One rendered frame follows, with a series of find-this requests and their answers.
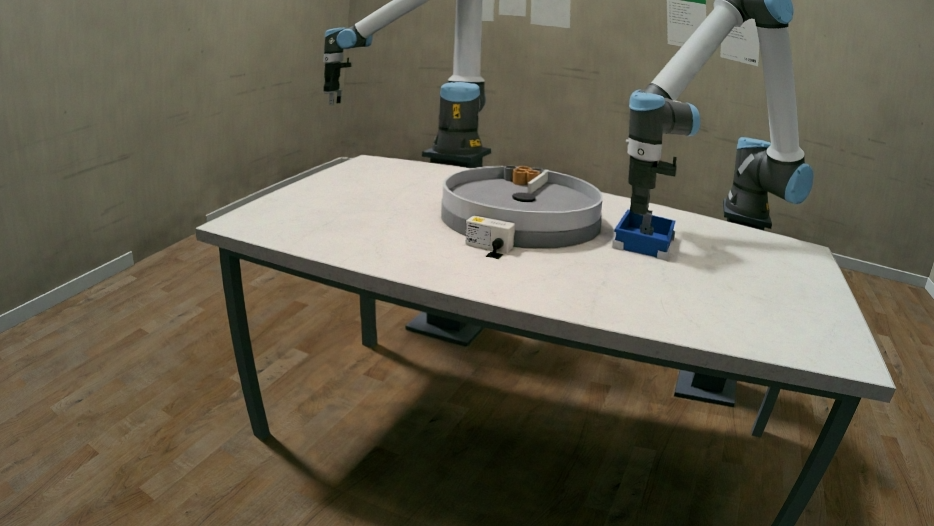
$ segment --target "white tabletop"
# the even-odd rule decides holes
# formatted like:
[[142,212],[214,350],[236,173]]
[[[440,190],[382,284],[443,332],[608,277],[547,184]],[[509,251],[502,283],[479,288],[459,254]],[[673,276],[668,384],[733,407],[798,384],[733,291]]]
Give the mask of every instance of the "white tabletop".
[[727,374],[888,402],[895,386],[830,251],[661,205],[669,261],[603,232],[495,260],[441,221],[453,166],[362,156],[206,223],[201,241],[482,321]]

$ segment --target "concrete wall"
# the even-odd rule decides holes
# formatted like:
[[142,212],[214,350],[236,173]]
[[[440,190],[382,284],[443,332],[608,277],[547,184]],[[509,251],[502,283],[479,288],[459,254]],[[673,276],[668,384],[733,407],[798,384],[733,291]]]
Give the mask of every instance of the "concrete wall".
[[[350,0],[353,23],[384,0]],[[934,2],[798,1],[792,26],[809,200],[772,198],[775,232],[924,274],[934,260]],[[628,98],[674,54],[664,0],[573,0],[571,29],[498,16],[484,24],[487,164],[535,164],[629,195]],[[434,137],[438,87],[451,73],[454,2],[435,0],[348,55],[343,154],[417,159]],[[655,201],[722,217],[736,140],[768,138],[761,68],[715,55],[682,95],[697,137],[666,138],[676,179]]]
[[0,313],[347,151],[321,46],[348,8],[0,3]]

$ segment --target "blue plastic box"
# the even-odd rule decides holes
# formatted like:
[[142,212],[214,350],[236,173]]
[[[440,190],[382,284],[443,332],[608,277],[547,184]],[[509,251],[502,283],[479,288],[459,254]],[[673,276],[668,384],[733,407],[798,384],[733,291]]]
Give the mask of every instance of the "blue plastic box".
[[642,214],[634,214],[626,210],[614,229],[616,237],[613,247],[646,256],[665,258],[668,255],[668,248],[671,247],[671,241],[675,238],[675,222],[653,215],[652,228],[655,229],[655,233],[651,236],[640,232],[640,226],[642,226]]

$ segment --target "paper on wall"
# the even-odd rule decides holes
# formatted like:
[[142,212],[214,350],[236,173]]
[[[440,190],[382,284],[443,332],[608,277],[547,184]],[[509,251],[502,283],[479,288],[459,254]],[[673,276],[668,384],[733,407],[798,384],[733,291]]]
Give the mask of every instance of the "paper on wall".
[[496,0],[483,0],[483,21],[492,22],[496,10]]
[[526,0],[499,0],[499,14],[506,16],[525,16]]
[[532,23],[571,27],[571,0],[532,0]]
[[668,43],[683,46],[705,18],[706,0],[668,0]]
[[734,27],[720,45],[720,56],[726,59],[759,65],[759,32],[755,20],[747,20],[742,26]]

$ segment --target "blue joint cap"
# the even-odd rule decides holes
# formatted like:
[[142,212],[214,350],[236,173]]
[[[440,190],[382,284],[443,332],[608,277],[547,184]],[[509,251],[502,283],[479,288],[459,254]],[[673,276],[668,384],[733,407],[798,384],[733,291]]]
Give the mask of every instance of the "blue joint cap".
[[740,137],[739,141],[736,143],[737,150],[745,150],[746,148],[768,148],[772,146],[772,143],[769,141],[760,141],[759,139],[750,139],[749,137]]
[[791,0],[765,0],[765,8],[781,24],[790,23],[795,16],[795,6]]
[[788,186],[785,187],[785,201],[799,205],[811,195],[814,186],[814,169],[809,164],[802,164],[791,174]]
[[480,86],[469,82],[448,82],[441,86],[441,98],[448,102],[470,102],[480,98]]
[[636,90],[629,96],[629,109],[632,111],[652,111],[665,105],[665,97]]
[[691,107],[691,118],[694,119],[694,124],[691,125],[691,133],[688,134],[688,137],[694,137],[697,135],[697,132],[700,131],[700,112],[697,111],[697,106],[688,103],[688,106]]
[[347,49],[357,45],[357,32],[347,28],[337,34],[337,45]]

